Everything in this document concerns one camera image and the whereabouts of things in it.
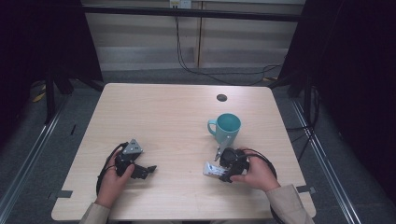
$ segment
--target gray sleeve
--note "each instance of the gray sleeve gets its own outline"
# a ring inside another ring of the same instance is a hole
[[[276,214],[288,224],[312,224],[312,217],[305,211],[300,196],[293,185],[266,192]]]
[[[91,203],[79,224],[106,224],[110,209]]]

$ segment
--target wooden table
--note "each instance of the wooden table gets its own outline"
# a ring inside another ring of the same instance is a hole
[[[220,102],[218,94],[228,99]],[[233,146],[259,150],[275,166],[281,185],[305,185],[274,96],[264,87],[108,84],[92,115],[63,190],[52,211],[55,220],[79,220],[95,198],[97,176],[119,143],[135,138],[142,166],[158,165],[146,180],[131,179],[110,214],[116,220],[215,220],[270,218],[265,194],[241,183],[203,175],[213,164],[217,142],[209,119],[234,113],[241,130]],[[310,216],[309,193],[301,193]]]

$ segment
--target person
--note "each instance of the person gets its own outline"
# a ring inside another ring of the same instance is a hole
[[[250,151],[249,148],[242,147],[245,153],[256,153]],[[130,179],[134,166],[130,165],[122,176],[117,176],[114,164],[117,153],[110,159],[107,172],[102,180],[97,199],[90,205],[80,224],[105,224],[107,216],[113,203],[122,193],[125,185]],[[293,185],[281,187],[271,172],[268,165],[257,157],[249,157],[250,168],[245,175],[233,175],[231,180],[235,182],[243,182],[253,189],[260,189],[265,192],[268,200],[284,223],[290,224],[311,224],[314,223],[312,217],[307,214],[300,197]],[[177,224],[181,222],[166,221],[155,223]],[[238,223],[228,220],[212,221],[211,224],[230,224]]]

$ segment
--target black curtain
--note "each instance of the black curtain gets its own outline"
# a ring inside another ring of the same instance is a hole
[[[396,2],[307,0],[280,78],[312,78],[357,158],[396,203]]]
[[[83,12],[41,6],[74,5],[79,0],[5,0],[0,13],[0,143],[12,133],[30,86],[55,76],[102,80],[96,50]]]

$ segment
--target right hand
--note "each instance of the right hand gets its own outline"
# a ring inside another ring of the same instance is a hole
[[[249,148],[241,147],[245,154],[257,154]],[[277,189],[280,187],[270,168],[265,161],[257,157],[249,157],[250,168],[245,175],[233,175],[230,177],[232,181],[244,182],[251,188],[261,189],[267,192],[271,189]]]

